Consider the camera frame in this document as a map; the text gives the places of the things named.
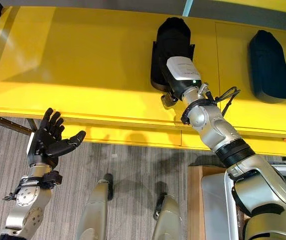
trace robotic arm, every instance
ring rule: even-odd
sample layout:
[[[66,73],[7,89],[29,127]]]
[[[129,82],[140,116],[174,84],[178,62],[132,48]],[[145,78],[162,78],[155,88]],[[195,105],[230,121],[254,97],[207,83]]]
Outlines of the robotic arm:
[[[53,170],[58,164],[58,157],[73,151],[85,137],[86,132],[80,131],[70,139],[62,140],[63,119],[59,118],[59,112],[50,117],[52,113],[49,108],[40,128],[30,136],[28,175],[23,176],[15,191],[4,198],[16,203],[6,219],[0,240],[29,240],[33,237],[43,220],[51,189],[62,182],[62,176]]]
[[[168,18],[158,29],[153,45],[151,84],[166,95],[168,108],[178,100],[186,110],[182,122],[190,124],[226,166],[234,180],[236,204],[251,219],[244,231],[246,240],[286,239],[286,177],[251,149],[223,115],[239,93],[232,87],[213,98],[207,83],[192,63],[190,30],[180,18]],[[223,112],[217,102],[230,98]]]

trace wire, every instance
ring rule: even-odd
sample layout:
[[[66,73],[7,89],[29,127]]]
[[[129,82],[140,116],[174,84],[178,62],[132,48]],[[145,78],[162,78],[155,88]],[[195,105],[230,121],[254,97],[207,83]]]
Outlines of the wire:
[[[240,93],[240,89],[237,89],[236,86],[231,87],[230,89],[228,89],[226,92],[224,92],[223,95],[221,95],[220,97],[216,97],[215,98],[215,103],[219,103],[225,99],[229,99],[228,103],[226,104],[226,106],[224,107],[223,111],[222,111],[222,115],[224,116],[225,113],[227,112],[228,107],[232,104],[233,99],[237,96],[237,94]]]

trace white container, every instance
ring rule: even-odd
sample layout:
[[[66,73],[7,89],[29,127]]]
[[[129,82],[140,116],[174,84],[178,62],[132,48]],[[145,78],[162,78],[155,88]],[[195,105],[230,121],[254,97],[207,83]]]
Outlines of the white container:
[[[286,176],[286,165],[273,165]],[[239,240],[234,182],[227,173],[202,178],[206,240]]]

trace yellow panel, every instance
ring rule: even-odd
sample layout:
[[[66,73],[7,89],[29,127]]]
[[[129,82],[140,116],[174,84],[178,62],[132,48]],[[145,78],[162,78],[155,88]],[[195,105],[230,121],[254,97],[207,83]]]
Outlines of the yellow panel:
[[[228,23],[217,23],[220,91],[237,86],[241,93],[234,99],[226,119],[236,128],[250,132],[286,132],[286,101],[264,103],[253,95],[250,88],[248,44],[261,28]],[[286,32],[270,31],[281,43],[286,58]]]
[[[86,131],[85,141],[100,143],[120,143],[130,145],[179,147],[181,145],[180,130],[158,130],[139,127],[111,127],[98,124],[78,124],[64,122],[64,138],[70,138],[80,130]]]
[[[283,138],[247,135],[244,135],[243,137],[258,154],[286,156],[286,142],[284,142]],[[182,131],[183,148],[201,149],[201,143],[199,135],[195,132]]]
[[[48,107],[79,122],[182,127],[150,85],[153,41],[168,15],[10,7],[0,18],[0,115],[40,118]],[[215,22],[187,18],[197,68],[218,94]]]
[[[216,0],[286,12],[286,0]]]
[[[247,127],[236,127],[236,129],[241,135],[286,138],[286,131],[255,129]]]

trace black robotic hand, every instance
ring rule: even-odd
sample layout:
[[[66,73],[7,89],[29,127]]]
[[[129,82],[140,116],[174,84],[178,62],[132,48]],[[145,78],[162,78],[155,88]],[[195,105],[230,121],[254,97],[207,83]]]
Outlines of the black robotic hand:
[[[36,163],[48,164],[54,169],[58,163],[58,157],[67,154],[77,148],[84,140],[86,132],[80,131],[70,139],[62,140],[64,126],[60,113],[53,113],[49,108],[43,117],[39,129],[35,132],[28,150],[28,163],[32,166]]]

